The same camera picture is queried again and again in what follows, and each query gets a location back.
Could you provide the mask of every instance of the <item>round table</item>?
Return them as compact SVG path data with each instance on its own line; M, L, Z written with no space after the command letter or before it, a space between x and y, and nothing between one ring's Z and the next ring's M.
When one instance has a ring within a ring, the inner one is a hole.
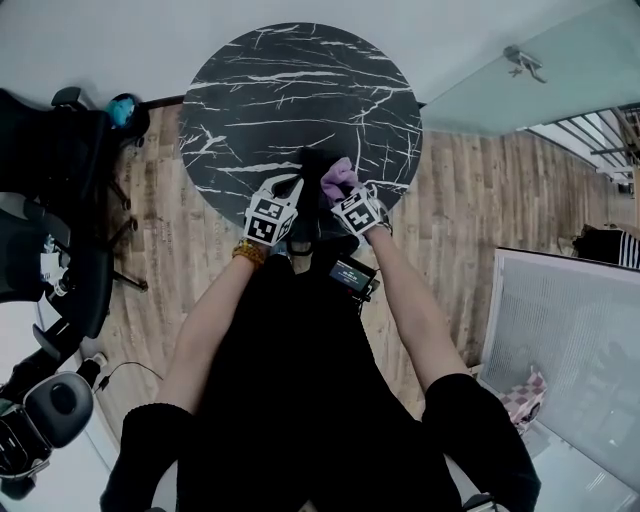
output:
M273 25L225 45L191 83L180 121L189 176L239 225L265 179L304 173L303 147L348 156L388 208L409 187L422 149L418 104L393 62L314 23Z

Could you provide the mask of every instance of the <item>screen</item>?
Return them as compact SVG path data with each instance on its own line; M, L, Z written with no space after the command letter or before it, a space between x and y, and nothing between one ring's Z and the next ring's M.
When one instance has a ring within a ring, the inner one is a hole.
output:
M329 275L336 281L347 285L357 292L361 292L367 283L371 281L371 276L356 270L342 261L338 261L335 264Z

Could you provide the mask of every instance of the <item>white mesh panel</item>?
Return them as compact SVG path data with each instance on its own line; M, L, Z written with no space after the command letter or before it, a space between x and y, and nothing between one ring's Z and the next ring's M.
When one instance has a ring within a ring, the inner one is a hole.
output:
M621 272L625 282L547 266L545 260L558 260L534 257L540 263L504 259L502 299L482 378L507 392L536 365L549 385L538 419L638 492L638 275L579 263L600 274Z

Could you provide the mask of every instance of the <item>purple cloth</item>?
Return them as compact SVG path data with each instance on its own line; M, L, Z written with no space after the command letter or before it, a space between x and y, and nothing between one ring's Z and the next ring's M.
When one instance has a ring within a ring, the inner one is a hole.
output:
M353 188L359 184L358 176L355 171L351 169L351 160L349 160L348 156L341 158L333 164L327 174L320 179L322 191L329 198L333 206L346 197L340 189L340 186Z

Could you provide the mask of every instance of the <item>wooden floor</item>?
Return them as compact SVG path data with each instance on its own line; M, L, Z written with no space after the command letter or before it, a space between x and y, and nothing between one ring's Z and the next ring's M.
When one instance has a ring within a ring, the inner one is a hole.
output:
M111 368L139 361L167 370L181 322L229 261L240 236L191 184L176 146L181 106L156 109L146 143L129 148L118 180L130 194L139 230L117 247L118 269L146 279L139 294L116 284L98 349ZM489 312L496 246L558 253L584 223L634 222L634 202L580 159L528 133L499 139L425 133L417 178L393 210L395 238L446 312L458 350L478 363ZM123 213L113 220L124 219ZM370 249L358 259L375 265ZM297 267L304 262L297 262ZM376 292L363 323L393 392L414 415L421 393L384 299ZM122 367L98 398L119 438L126 413L148 403L157 379Z

